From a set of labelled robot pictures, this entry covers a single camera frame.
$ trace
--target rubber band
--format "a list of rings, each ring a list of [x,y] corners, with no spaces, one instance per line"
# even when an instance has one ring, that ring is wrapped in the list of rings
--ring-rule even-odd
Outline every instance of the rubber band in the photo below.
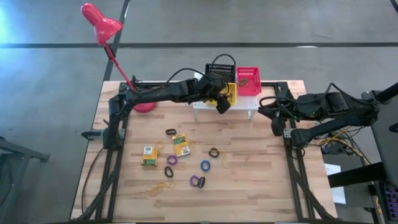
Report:
[[[200,168],[205,172],[209,171],[210,170],[210,162],[207,160],[202,161],[200,164]]]
[[[177,133],[177,131],[174,128],[166,130],[166,134],[167,135],[173,135],[173,134],[176,134],[176,133]]]
[[[158,141],[155,145],[155,148],[157,149],[157,155],[159,155],[160,152],[164,149],[164,143],[162,141]]]
[[[168,182],[159,182],[155,184],[154,186],[148,186],[146,191],[147,193],[153,197],[156,196],[157,194],[161,193],[163,189],[168,188],[168,189],[173,189],[175,187],[175,182],[174,181],[168,181]]]
[[[244,86],[248,83],[249,79],[248,78],[242,78],[239,80],[239,86]]]
[[[229,169],[228,159],[226,158],[225,152],[220,152],[221,154],[221,164],[225,169]]]
[[[168,164],[170,164],[170,165],[175,165],[175,164],[177,164],[177,156],[175,156],[175,155],[169,155],[169,156],[167,157],[167,159],[166,159],[166,162],[167,162]]]
[[[220,152],[218,149],[216,148],[211,148],[209,151],[209,156],[213,157],[213,158],[217,158],[220,155]]]
[[[169,167],[169,166],[167,166],[167,167],[165,167],[165,169],[164,169],[164,175],[166,175],[166,177],[173,177],[174,176],[174,173],[173,173],[173,170],[172,170],[172,168],[171,167]]]
[[[196,145],[196,144],[198,144],[197,141],[194,141],[194,140],[189,140],[189,141],[188,141],[188,146],[189,146],[189,149],[191,150],[191,153],[194,152],[194,151],[196,151],[195,146],[194,146],[194,145]]]
[[[191,179],[189,180],[189,182],[191,183],[191,186],[192,186],[192,187],[198,187],[198,184],[199,184],[199,177],[193,175],[193,176],[191,177]]]
[[[203,186],[205,186],[205,182],[206,182],[206,178],[205,177],[200,177],[199,178],[199,182],[198,182],[198,187],[202,188]]]

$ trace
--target black basket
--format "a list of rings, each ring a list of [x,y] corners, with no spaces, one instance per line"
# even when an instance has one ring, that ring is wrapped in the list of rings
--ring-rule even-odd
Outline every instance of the black basket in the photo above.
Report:
[[[214,73],[223,77],[226,82],[235,82],[235,66],[233,65],[218,65],[206,64],[206,74]]]

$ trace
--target red desk lamp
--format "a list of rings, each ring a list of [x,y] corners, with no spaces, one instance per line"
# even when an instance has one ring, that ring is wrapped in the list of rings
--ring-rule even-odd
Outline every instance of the red desk lamp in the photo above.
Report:
[[[97,39],[99,45],[103,45],[109,59],[112,60],[116,68],[122,74],[123,78],[127,81],[127,84],[135,90],[134,86],[120,67],[116,56],[111,50],[110,46],[106,43],[113,35],[115,35],[123,25],[114,19],[106,18],[100,12],[100,10],[95,7],[92,3],[86,3],[81,7],[81,13],[94,27],[94,35]],[[134,107],[135,111],[139,113],[147,113],[152,111],[156,107],[156,103],[141,103]]]

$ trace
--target blue rubber band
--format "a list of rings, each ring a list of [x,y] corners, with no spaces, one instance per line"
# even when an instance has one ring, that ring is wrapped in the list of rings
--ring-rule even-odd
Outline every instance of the blue rubber band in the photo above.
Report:
[[[200,168],[205,172],[209,171],[210,170],[210,162],[207,160],[202,161],[200,164]]]

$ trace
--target red basket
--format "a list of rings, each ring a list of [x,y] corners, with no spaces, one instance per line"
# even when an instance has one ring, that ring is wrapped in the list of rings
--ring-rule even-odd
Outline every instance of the red basket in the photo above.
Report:
[[[247,78],[248,82],[240,86],[239,82]],[[237,67],[236,68],[236,84],[238,86],[239,96],[257,96],[261,93],[261,80],[259,68],[257,67]]]

